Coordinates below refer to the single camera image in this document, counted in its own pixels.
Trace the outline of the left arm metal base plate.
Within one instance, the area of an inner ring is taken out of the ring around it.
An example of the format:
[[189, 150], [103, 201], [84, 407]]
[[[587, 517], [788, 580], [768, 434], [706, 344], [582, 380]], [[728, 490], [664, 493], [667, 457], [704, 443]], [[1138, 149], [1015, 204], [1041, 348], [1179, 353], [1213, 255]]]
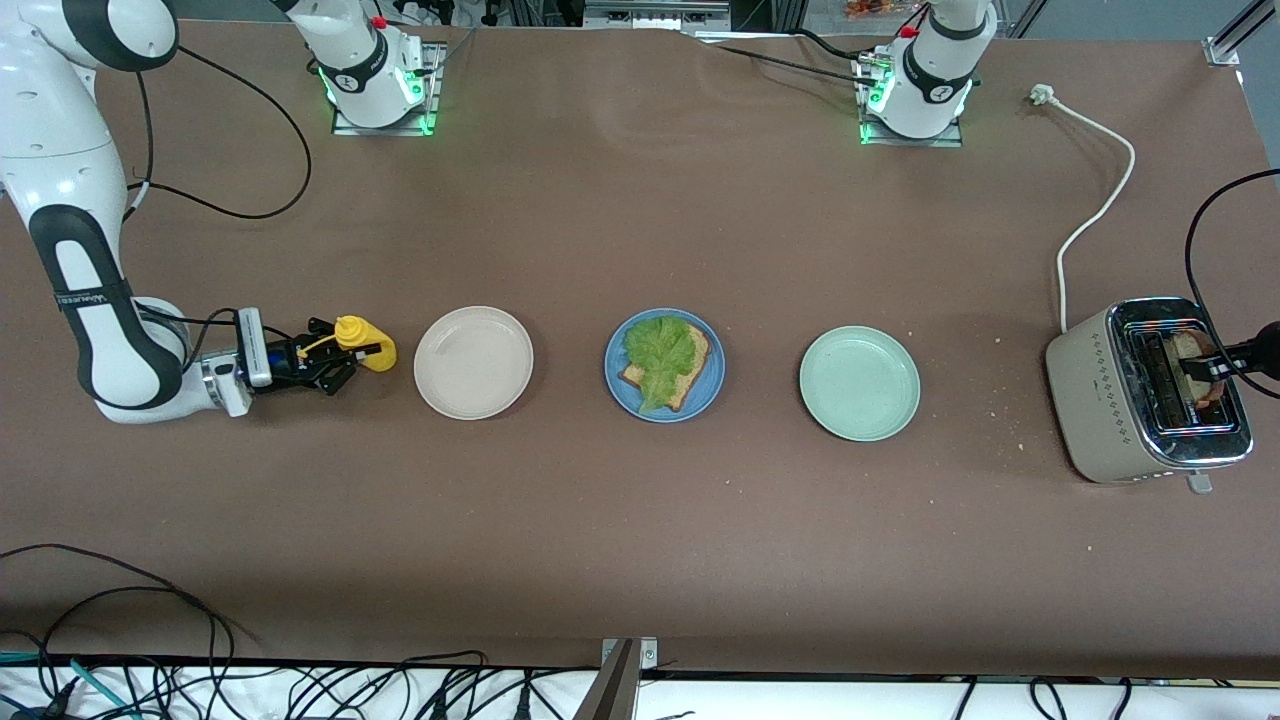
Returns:
[[869, 54], [863, 54], [859, 59], [850, 61], [852, 74], [856, 79], [869, 79], [869, 85], [861, 85], [856, 90], [859, 109], [859, 135], [861, 145], [886, 145], [904, 147], [928, 149], [959, 149], [963, 146], [963, 132], [957, 115], [952, 115], [948, 124], [938, 135], [918, 138], [901, 135], [891, 128], [882, 111], [887, 109], [887, 102], [895, 90], [902, 85], [897, 82], [890, 60], [873, 59]]

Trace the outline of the brown bread slice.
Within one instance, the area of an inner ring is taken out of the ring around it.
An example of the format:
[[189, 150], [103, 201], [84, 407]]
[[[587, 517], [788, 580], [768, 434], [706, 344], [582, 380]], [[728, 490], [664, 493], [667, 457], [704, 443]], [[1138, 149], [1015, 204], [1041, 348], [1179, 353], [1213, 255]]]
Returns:
[[[705, 369], [707, 364], [709, 363], [709, 359], [710, 359], [710, 355], [712, 355], [712, 343], [710, 343], [710, 340], [708, 338], [707, 333], [704, 331], [701, 331], [699, 327], [694, 325], [691, 322], [687, 322], [687, 323], [691, 327], [692, 337], [694, 337], [694, 340], [695, 340], [695, 342], [698, 345], [698, 360], [695, 361], [694, 369], [687, 375], [681, 375], [677, 379], [677, 395], [666, 406], [662, 406], [662, 407], [659, 407], [657, 410], [653, 410], [650, 413], [643, 413], [643, 414], [653, 414], [653, 413], [659, 411], [659, 410], [671, 410], [672, 413], [681, 411], [684, 409], [685, 404], [687, 402], [690, 393], [692, 392], [694, 384], [698, 382], [698, 379], [700, 378], [703, 370]], [[625, 336], [623, 336], [623, 351], [625, 351], [626, 357], [627, 357], [627, 364], [621, 370], [620, 379], [622, 382], [632, 386], [634, 388], [639, 389], [640, 395], [641, 395], [640, 382], [641, 382], [641, 378], [644, 377], [644, 370], [640, 369], [639, 366], [635, 366], [634, 364], [631, 364], [631, 361], [628, 359], [628, 355], [627, 355], [627, 352], [625, 350]]]
[[[1172, 338], [1172, 351], [1179, 361], [1199, 357], [1207, 354], [1206, 347], [1211, 347], [1207, 336], [1196, 329], [1179, 331]], [[1202, 410], [1216, 404], [1225, 392], [1225, 382], [1207, 382], [1193, 377], [1188, 370], [1181, 370], [1184, 384], [1196, 401], [1196, 409]]]

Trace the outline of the blue round plate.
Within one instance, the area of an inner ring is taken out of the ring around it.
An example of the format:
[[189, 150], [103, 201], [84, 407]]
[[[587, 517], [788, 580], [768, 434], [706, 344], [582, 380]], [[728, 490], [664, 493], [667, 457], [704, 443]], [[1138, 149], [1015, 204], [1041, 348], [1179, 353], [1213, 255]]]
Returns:
[[[620, 379], [620, 373], [627, 364], [627, 357], [623, 351], [623, 337], [627, 329], [640, 320], [663, 315], [680, 316], [704, 331], [712, 343], [712, 355], [700, 378], [694, 384], [692, 392], [687, 397], [687, 402], [681, 411], [672, 413], [671, 410], [659, 410], [653, 414], [641, 414], [639, 411], [641, 398], [640, 391]], [[716, 332], [701, 318], [675, 307], [655, 307], [639, 313], [614, 331], [605, 346], [604, 373], [607, 387], [614, 401], [630, 415], [653, 423], [685, 421], [707, 410], [718, 396], [726, 377], [724, 350]]]

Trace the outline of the pale green round plate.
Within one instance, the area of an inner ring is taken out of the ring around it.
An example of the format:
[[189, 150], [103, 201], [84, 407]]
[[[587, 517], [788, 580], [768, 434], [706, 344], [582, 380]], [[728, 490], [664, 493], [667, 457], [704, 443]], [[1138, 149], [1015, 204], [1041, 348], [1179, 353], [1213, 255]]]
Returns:
[[905, 429], [919, 409], [916, 364], [892, 336], [865, 325], [827, 331], [806, 348], [797, 383], [809, 415], [831, 434], [877, 442]]

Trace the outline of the beige chrome toaster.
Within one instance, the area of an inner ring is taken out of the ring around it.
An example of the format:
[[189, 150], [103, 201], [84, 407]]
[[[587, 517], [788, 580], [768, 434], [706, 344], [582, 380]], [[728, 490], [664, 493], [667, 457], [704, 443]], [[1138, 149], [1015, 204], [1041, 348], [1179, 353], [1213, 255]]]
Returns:
[[1216, 404], [1197, 410], [1172, 351], [1179, 331], [1206, 334], [1206, 319], [1188, 299], [1130, 299], [1050, 342], [1053, 407], [1085, 479], [1117, 486], [1183, 474], [1194, 493], [1207, 495], [1211, 470], [1251, 454], [1251, 424], [1233, 380]]

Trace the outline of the green lettuce leaf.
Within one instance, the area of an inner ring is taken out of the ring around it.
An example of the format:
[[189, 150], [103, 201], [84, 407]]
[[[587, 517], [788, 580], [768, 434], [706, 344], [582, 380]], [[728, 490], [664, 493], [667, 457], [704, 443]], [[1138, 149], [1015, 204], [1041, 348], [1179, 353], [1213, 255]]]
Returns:
[[690, 324], [678, 316], [655, 316], [632, 325], [623, 346], [631, 364], [644, 370], [640, 413], [666, 406], [677, 395], [677, 379], [698, 360]]

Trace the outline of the brown table cover sheet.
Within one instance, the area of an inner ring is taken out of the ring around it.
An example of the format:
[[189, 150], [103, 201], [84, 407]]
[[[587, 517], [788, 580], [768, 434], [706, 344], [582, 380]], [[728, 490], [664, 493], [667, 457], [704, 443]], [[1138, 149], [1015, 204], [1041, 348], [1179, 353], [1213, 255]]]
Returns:
[[[335, 397], [122, 427], [20, 218], [0, 202], [0, 551], [58, 542], [186, 588], [239, 656], [595, 664], [655, 637], [681, 667], [1280, 676], [1280, 402], [1193, 495], [1069, 465], [1044, 378], [1053, 255], [1121, 150], [1030, 108], [1052, 85], [1138, 161], [1068, 255], [1074, 322], [1183, 295], [1219, 186], [1267, 167], [1240, 82], [1197, 44], [992, 44], [960, 149], [861, 145], [832, 79], [663, 31], [453, 29], [438, 132], [329, 131], [289, 26], [192, 22], [308, 136], [288, 213], [238, 222], [165, 193], [124, 228], [140, 293], [271, 325], [357, 314], [401, 360]], [[532, 378], [497, 416], [421, 398], [447, 313], [509, 313]], [[675, 307], [724, 350], [685, 421], [625, 411], [605, 346]], [[841, 439], [803, 404], [820, 334], [865, 325], [922, 380], [896, 436]]]

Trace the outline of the silver corner bracket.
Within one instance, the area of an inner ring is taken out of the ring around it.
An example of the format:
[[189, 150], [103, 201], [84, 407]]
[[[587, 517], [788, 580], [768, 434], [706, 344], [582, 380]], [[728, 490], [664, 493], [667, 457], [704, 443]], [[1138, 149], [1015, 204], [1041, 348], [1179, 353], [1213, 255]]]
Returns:
[[[639, 647], [639, 666], [641, 670], [652, 670], [658, 666], [658, 639], [655, 637], [635, 638], [636, 646]], [[621, 638], [605, 638], [602, 642], [602, 666], [608, 661], [608, 657], [613, 651], [622, 643]]]

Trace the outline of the beige round plate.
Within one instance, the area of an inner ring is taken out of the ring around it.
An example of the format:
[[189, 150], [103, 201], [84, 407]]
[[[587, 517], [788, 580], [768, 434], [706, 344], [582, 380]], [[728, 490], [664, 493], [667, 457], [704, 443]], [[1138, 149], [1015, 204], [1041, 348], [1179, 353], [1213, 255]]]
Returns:
[[484, 420], [520, 400], [534, 360], [531, 336], [513, 315], [498, 307], [460, 307], [424, 333], [413, 356], [413, 380], [440, 415]]

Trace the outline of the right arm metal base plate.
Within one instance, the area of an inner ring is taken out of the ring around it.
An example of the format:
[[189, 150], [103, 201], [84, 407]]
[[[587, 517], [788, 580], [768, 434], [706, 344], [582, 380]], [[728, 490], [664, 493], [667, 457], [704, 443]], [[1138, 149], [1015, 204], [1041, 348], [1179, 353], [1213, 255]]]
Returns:
[[403, 37], [376, 42], [360, 64], [320, 65], [326, 99], [334, 106], [332, 133], [346, 136], [430, 137], [435, 135], [448, 46]]

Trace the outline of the grey equipment box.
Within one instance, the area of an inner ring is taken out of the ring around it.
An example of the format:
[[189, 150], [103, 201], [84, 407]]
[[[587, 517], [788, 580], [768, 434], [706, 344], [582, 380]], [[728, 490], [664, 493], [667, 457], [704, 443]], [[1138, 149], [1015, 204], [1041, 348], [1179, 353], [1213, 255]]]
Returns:
[[730, 0], [584, 0], [586, 29], [731, 31]]

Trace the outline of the yellow mustard squeeze bottle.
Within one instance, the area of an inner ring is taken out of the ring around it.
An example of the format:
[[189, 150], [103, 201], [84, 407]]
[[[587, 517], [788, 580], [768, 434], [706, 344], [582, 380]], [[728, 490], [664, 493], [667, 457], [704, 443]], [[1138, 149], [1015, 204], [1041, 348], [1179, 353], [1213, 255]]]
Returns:
[[[385, 332], [378, 329], [371, 322], [356, 315], [339, 316], [335, 322], [335, 340], [342, 348], [353, 348], [361, 345], [380, 345], [383, 352], [378, 356], [362, 361], [361, 366], [370, 372], [389, 372], [397, 363], [398, 355], [396, 342]], [[297, 350], [298, 360], [306, 359], [310, 351], [316, 352], [321, 347], [302, 347]]]

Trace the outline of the grey metal bar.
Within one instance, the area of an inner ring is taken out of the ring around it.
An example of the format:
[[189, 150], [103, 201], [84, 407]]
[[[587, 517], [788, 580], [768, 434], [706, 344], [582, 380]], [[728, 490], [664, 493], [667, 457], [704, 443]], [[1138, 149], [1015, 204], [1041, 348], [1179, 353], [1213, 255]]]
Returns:
[[641, 638], [605, 641], [600, 670], [579, 705], [573, 720], [634, 720], [645, 659], [646, 651]]

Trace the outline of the aluminium frame profile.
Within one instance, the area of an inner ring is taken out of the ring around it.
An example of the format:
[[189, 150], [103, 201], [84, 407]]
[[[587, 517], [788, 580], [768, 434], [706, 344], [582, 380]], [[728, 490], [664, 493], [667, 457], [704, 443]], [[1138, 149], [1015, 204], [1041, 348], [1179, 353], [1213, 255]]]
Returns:
[[1276, 18], [1276, 0], [1248, 0], [1221, 29], [1203, 41], [1207, 63], [1211, 67], [1238, 67], [1244, 44]]

